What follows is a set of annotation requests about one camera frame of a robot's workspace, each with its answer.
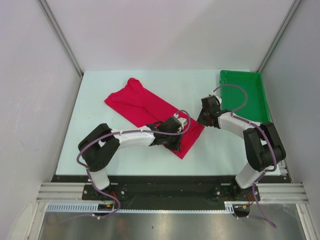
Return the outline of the red t-shirt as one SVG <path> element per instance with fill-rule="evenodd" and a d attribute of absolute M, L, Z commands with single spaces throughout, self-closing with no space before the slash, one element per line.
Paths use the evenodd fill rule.
<path fill-rule="evenodd" d="M 141 82 L 133 77 L 128 79 L 125 87 L 111 93 L 104 102 L 136 127 L 158 121 L 164 122 L 178 112 L 178 108 L 144 88 Z M 187 155 L 205 128 L 193 118 L 190 121 L 190 128 L 182 136 L 181 150 L 171 151 L 181 160 Z"/>

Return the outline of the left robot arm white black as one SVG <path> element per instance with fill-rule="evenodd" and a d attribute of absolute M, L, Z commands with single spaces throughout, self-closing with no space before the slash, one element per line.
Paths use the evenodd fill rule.
<path fill-rule="evenodd" d="M 162 145 L 178 152 L 181 150 L 182 132 L 187 123 L 186 118 L 175 114 L 164 122 L 158 121 L 125 131 L 111 129 L 106 123 L 98 125 L 78 144 L 80 156 L 85 161 L 90 179 L 95 185 L 93 194 L 100 200 L 110 196 L 107 165 L 118 150 Z"/>

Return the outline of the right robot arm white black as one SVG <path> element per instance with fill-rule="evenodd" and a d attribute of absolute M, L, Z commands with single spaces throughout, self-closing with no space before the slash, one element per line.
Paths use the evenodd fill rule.
<path fill-rule="evenodd" d="M 231 196 L 242 201 L 249 194 L 248 188 L 267 172 L 274 172 L 287 153 L 272 122 L 250 121 L 228 109 L 221 109 L 221 103 L 222 99 L 215 95 L 202 98 L 197 122 L 229 131 L 244 140 L 247 164 L 236 175 L 237 184 L 230 188 Z"/>

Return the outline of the green plastic tray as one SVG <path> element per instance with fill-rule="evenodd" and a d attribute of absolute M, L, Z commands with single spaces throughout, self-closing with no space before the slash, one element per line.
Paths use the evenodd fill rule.
<path fill-rule="evenodd" d="M 265 94 L 262 75 L 258 72 L 220 71 L 220 84 L 232 84 L 220 89 L 222 108 L 234 110 L 247 99 L 246 105 L 235 113 L 245 119 L 255 122 L 269 122 L 270 113 Z"/>

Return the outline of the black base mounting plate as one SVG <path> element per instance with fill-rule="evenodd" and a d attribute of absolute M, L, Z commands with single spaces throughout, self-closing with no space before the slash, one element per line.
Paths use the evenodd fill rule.
<path fill-rule="evenodd" d="M 156 176 L 156 175 L 112 175 L 106 192 L 114 192 L 122 201 L 135 196 L 156 197 L 205 197 L 215 201 L 243 200 L 248 198 L 251 188 L 237 186 L 234 175 Z"/>

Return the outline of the right aluminium corner post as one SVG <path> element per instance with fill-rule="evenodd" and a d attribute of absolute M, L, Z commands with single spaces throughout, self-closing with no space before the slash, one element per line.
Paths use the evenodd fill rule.
<path fill-rule="evenodd" d="M 279 43 L 281 42 L 283 36 L 285 35 L 286 30 L 288 29 L 290 23 L 292 22 L 293 18 L 295 17 L 297 11 L 299 10 L 301 4 L 303 3 L 303 0 L 294 0 L 289 7 L 289 10 L 287 14 L 285 15 L 278 31 L 276 32 L 275 37 L 273 38 L 267 52 L 265 53 L 261 63 L 259 64 L 256 72 L 257 73 L 262 73 L 263 70 L 265 69 L 266 65 L 268 64 L 269 60 L 275 53 Z"/>

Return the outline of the aluminium corner post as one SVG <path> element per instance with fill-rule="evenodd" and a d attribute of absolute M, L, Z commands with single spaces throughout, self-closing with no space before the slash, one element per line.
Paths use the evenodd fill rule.
<path fill-rule="evenodd" d="M 62 30 L 60 24 L 58 23 L 58 21 L 55 17 L 55 14 L 53 13 L 48 1 L 47 0 L 37 0 L 36 2 L 38 3 L 45 18 L 47 19 L 53 33 L 55 34 L 59 44 L 61 45 L 66 57 L 70 61 L 73 69 L 75 70 L 77 75 L 80 77 L 80 79 L 82 79 L 84 76 L 84 72 L 82 71 L 80 64 L 79 64 L 71 46 L 70 46 L 67 38 L 65 37 L 65 34 L 63 33 L 63 30 Z"/>
<path fill-rule="evenodd" d="M 292 22 L 293 18 L 295 17 L 297 11 L 299 10 L 301 4 L 303 3 L 303 0 L 294 0 L 289 7 L 289 10 L 287 14 L 285 15 L 278 31 L 276 32 L 275 37 L 273 38 L 267 52 L 265 53 L 261 63 L 259 64 L 256 72 L 257 73 L 262 73 L 263 70 L 265 69 L 266 65 L 268 64 L 269 60 L 275 53 L 279 43 L 281 42 L 283 36 L 285 35 L 286 30 L 288 29 L 290 23 Z"/>

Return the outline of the aluminium frame rail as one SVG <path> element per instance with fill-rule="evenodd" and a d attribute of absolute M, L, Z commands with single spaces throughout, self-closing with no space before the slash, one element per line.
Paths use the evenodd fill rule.
<path fill-rule="evenodd" d="M 38 202 L 81 202 L 86 183 L 43 182 L 36 200 Z M 301 183 L 258 183 L 261 204 L 308 204 Z"/>

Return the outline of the left aluminium corner post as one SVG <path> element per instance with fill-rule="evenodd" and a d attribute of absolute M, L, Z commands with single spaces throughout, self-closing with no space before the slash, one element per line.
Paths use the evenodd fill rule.
<path fill-rule="evenodd" d="M 55 34 L 59 44 L 61 45 L 66 57 L 70 61 L 73 69 L 75 70 L 77 75 L 80 77 L 80 79 L 82 79 L 84 76 L 84 72 L 82 71 L 80 64 L 79 64 L 71 46 L 70 46 L 67 38 L 65 37 L 65 34 L 63 33 L 63 30 L 62 30 L 60 24 L 58 23 L 58 21 L 55 17 L 55 14 L 53 13 L 48 1 L 47 0 L 37 0 L 36 2 L 38 3 L 45 18 L 47 19 L 53 33 Z"/>

